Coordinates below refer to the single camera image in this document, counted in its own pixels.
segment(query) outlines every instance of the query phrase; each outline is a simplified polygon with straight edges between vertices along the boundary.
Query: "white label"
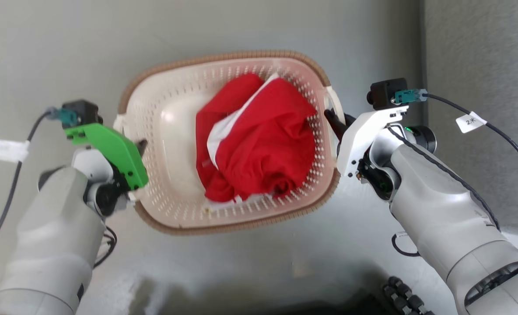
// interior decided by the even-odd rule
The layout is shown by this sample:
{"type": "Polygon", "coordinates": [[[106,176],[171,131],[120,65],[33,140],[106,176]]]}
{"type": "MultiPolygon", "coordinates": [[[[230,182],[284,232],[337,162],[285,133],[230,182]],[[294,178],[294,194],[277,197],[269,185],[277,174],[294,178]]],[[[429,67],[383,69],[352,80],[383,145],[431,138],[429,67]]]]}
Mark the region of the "white label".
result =
{"type": "Polygon", "coordinates": [[[0,160],[8,162],[23,161],[28,155],[28,147],[29,141],[0,140],[0,160]]]}
{"type": "Polygon", "coordinates": [[[487,121],[479,117],[475,112],[471,112],[470,114],[463,115],[455,120],[459,129],[463,133],[467,133],[469,131],[475,130],[481,126],[484,126],[487,121]]]}

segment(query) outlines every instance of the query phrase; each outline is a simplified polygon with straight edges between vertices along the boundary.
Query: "cable connector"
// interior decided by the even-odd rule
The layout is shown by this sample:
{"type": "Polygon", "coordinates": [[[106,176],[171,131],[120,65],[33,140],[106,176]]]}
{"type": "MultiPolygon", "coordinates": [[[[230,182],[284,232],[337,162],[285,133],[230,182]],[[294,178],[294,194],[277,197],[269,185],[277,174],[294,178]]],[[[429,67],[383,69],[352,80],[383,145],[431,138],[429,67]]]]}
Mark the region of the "cable connector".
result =
{"type": "Polygon", "coordinates": [[[49,120],[60,120],[61,123],[69,126],[75,126],[81,122],[79,116],[76,112],[72,110],[68,110],[65,108],[57,109],[55,107],[49,107],[46,110],[49,115],[47,115],[47,119],[49,120]]]}
{"type": "Polygon", "coordinates": [[[408,104],[410,102],[424,102],[428,97],[428,92],[421,88],[420,90],[403,90],[395,92],[395,97],[391,99],[391,102],[395,105],[408,104]]]}

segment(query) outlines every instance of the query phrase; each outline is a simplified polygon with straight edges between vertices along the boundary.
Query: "basket rim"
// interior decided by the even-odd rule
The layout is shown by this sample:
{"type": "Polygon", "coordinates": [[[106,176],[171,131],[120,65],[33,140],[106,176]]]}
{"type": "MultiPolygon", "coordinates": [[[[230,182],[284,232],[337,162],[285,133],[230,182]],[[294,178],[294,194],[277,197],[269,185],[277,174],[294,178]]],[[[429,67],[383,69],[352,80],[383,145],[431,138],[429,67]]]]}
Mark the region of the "basket rim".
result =
{"type": "MultiPolygon", "coordinates": [[[[188,60],[181,60],[172,63],[160,64],[158,66],[154,66],[153,68],[141,72],[141,74],[134,78],[125,88],[123,95],[121,96],[121,100],[119,101],[119,109],[117,112],[119,115],[125,114],[127,112],[129,100],[137,86],[139,86],[141,82],[143,82],[145,79],[154,74],[186,66],[194,66],[198,64],[217,62],[223,60],[237,60],[249,58],[291,58],[294,60],[298,60],[300,62],[303,62],[303,64],[305,64],[306,66],[309,66],[309,68],[311,68],[315,72],[315,74],[317,74],[324,87],[331,85],[331,82],[329,82],[327,74],[325,74],[325,71],[321,68],[321,66],[319,66],[317,62],[315,62],[308,56],[301,54],[300,52],[295,52],[292,50],[250,50],[243,52],[228,52],[223,54],[207,55],[188,60]]],[[[327,190],[325,190],[325,193],[323,193],[323,195],[319,199],[317,199],[317,201],[313,202],[310,205],[304,206],[299,209],[295,209],[287,213],[274,215],[272,217],[266,217],[263,219],[246,221],[242,223],[216,225],[213,227],[182,227],[181,225],[179,225],[179,227],[171,227],[153,218],[151,214],[149,214],[148,211],[144,208],[143,204],[140,201],[137,201],[135,203],[135,211],[139,214],[139,217],[141,217],[141,219],[143,219],[143,221],[146,224],[150,225],[157,231],[169,235],[209,235],[215,233],[225,233],[229,231],[239,231],[244,229],[258,228],[264,225],[269,225],[293,219],[296,217],[301,217],[303,215],[312,213],[313,211],[319,209],[331,198],[331,196],[335,192],[340,177],[341,174],[335,168],[331,178],[331,183],[329,184],[327,190]]]]}

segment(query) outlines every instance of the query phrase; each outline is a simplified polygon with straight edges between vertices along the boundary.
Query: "white basket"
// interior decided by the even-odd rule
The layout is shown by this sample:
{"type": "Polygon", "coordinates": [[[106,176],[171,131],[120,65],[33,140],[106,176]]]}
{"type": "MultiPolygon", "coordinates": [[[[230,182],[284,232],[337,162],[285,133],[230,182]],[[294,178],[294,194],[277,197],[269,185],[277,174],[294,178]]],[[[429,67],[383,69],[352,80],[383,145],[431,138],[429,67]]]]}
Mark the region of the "white basket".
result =
{"type": "Polygon", "coordinates": [[[323,70],[287,50],[234,52],[157,66],[127,87],[114,128],[134,141],[148,141],[143,154],[149,183],[136,192],[135,209],[165,233],[215,233],[258,227],[312,212],[329,199],[339,181],[333,132],[323,111],[343,110],[323,70]],[[303,186],[280,198],[253,200],[216,211],[205,209],[205,189],[195,168],[195,115],[229,80],[277,72],[317,109],[309,119],[315,161],[303,186]]]}

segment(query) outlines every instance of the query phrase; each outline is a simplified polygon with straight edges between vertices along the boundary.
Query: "red cloth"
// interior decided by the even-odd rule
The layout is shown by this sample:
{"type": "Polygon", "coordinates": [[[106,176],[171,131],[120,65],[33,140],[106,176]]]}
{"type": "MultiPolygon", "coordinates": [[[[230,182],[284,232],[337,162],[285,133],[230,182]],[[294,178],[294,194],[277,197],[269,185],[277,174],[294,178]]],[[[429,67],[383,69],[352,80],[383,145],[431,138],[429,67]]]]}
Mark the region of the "red cloth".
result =
{"type": "Polygon", "coordinates": [[[311,168],[315,140],[307,118],[316,114],[292,84],[273,80],[251,101],[221,141],[211,163],[207,139],[215,123],[243,106],[263,80],[246,74],[231,80],[197,114],[197,172],[205,197],[227,202],[257,193],[285,196],[300,186],[311,168]]]}

